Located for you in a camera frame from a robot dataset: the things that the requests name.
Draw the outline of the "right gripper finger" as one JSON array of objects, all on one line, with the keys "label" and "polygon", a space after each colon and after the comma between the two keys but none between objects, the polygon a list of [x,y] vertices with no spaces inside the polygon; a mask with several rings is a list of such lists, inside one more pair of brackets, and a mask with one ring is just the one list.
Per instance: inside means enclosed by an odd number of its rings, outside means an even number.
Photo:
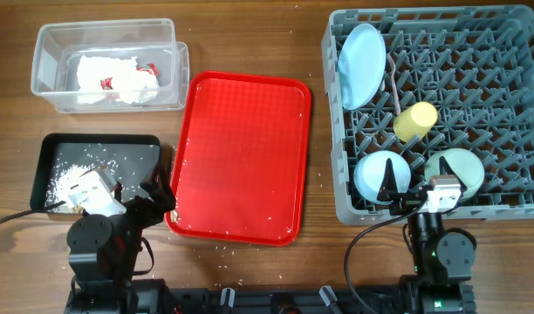
[{"label": "right gripper finger", "polygon": [[465,192],[467,190],[467,186],[464,184],[462,179],[454,172],[454,170],[451,168],[444,156],[441,156],[439,158],[438,165],[440,175],[453,175],[460,183],[460,190],[462,192]]},{"label": "right gripper finger", "polygon": [[399,199],[399,189],[394,175],[394,166],[391,159],[386,160],[385,171],[379,192],[378,201],[396,201]]}]

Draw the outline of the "mint green bowl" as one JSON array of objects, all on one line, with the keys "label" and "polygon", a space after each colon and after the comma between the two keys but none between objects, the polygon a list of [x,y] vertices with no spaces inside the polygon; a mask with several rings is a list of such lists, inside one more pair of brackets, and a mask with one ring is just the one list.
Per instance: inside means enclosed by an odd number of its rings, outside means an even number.
[{"label": "mint green bowl", "polygon": [[450,148],[432,154],[426,162],[424,176],[426,181],[440,173],[440,158],[448,163],[453,174],[464,185],[461,201],[473,197],[484,181],[484,166],[481,160],[471,151],[462,148]]}]

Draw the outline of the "light blue bowl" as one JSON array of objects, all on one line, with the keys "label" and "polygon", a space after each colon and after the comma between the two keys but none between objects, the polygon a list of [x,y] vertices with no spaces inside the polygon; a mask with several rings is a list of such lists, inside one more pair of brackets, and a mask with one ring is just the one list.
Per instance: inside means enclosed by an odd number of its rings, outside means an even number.
[{"label": "light blue bowl", "polygon": [[400,193],[408,191],[411,170],[406,160],[392,151],[378,151],[361,158],[354,169],[353,181],[360,195],[367,201],[388,205],[390,201],[378,201],[387,160],[393,163],[394,177]]}]

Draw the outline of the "yellow plastic cup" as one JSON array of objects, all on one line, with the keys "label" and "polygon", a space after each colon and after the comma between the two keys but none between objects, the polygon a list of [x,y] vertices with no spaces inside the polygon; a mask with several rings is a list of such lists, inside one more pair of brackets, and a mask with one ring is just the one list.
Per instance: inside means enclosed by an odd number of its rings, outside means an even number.
[{"label": "yellow plastic cup", "polygon": [[438,120],[438,112],[428,102],[418,102],[402,112],[394,120],[394,133],[403,142],[414,136],[421,140]]}]

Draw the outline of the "white plastic spoon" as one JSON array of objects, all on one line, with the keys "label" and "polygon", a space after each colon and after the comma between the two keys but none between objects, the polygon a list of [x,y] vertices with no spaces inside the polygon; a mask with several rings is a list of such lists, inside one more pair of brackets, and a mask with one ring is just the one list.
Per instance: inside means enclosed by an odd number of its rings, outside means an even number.
[{"label": "white plastic spoon", "polygon": [[390,82],[391,82],[392,92],[393,92],[393,97],[394,97],[395,115],[399,116],[401,114],[401,103],[400,103],[399,93],[398,93],[396,80],[395,80],[396,63],[394,62],[391,53],[387,54],[387,62],[391,66],[391,72],[389,74],[389,77],[390,77]]}]

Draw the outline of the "white napkin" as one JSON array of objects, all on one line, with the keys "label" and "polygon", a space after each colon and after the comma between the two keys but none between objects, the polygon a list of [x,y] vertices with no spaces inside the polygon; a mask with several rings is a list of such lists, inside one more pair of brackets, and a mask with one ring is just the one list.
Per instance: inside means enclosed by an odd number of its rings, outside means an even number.
[{"label": "white napkin", "polygon": [[77,70],[78,102],[94,104],[109,99],[127,104],[144,103],[158,96],[158,77],[154,64],[138,65],[136,57],[83,56]]}]

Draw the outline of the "light blue plate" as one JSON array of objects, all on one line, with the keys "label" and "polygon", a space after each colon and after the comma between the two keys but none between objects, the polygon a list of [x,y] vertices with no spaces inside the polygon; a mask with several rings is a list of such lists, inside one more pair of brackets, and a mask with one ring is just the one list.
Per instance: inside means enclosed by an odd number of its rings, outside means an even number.
[{"label": "light blue plate", "polygon": [[370,24],[356,26],[346,38],[338,60],[342,106],[356,110],[380,89],[387,49],[380,31]]}]

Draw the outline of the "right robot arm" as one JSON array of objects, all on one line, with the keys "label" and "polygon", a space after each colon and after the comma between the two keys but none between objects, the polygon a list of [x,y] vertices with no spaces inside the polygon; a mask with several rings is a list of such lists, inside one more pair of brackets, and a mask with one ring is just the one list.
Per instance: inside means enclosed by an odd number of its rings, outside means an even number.
[{"label": "right robot arm", "polygon": [[445,158],[429,184],[415,193],[401,193],[394,164],[386,160],[378,193],[389,201],[394,214],[407,218],[415,273],[400,278],[397,301],[399,313],[476,312],[473,288],[467,284],[476,257],[476,239],[459,228],[445,229],[442,217],[453,211],[466,187]]}]

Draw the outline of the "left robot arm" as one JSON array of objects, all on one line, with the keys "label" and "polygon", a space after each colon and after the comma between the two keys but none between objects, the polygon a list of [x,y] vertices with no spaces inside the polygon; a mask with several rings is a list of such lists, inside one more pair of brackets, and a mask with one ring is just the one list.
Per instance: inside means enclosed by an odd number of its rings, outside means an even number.
[{"label": "left robot arm", "polygon": [[69,198],[84,214],[66,241],[74,272],[67,313],[180,313],[181,303],[162,279],[145,279],[135,268],[137,255],[149,250],[144,229],[163,222],[175,208],[164,168],[155,166],[141,181],[143,198],[121,200],[122,186],[96,167],[83,173]]}]

